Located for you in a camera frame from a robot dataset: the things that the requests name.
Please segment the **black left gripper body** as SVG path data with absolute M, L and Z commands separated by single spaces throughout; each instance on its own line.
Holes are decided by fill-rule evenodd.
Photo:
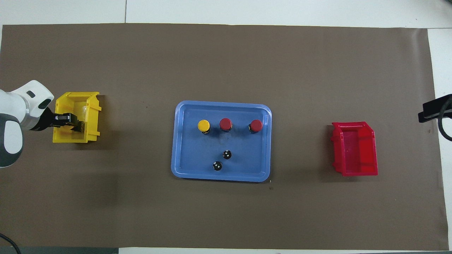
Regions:
M 56 114 L 51 111 L 49 107 L 45 108 L 42 115 L 39 117 L 37 124 L 32 127 L 31 131 L 43 131 L 49 127 L 56 127 Z

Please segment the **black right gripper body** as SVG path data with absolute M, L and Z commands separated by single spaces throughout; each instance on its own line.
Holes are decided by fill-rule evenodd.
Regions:
M 423 103 L 423 111 L 418 113 L 418 122 L 425 123 L 439 117 L 440 110 L 444 103 L 451 98 L 452 94 L 448 94 L 434 100 Z

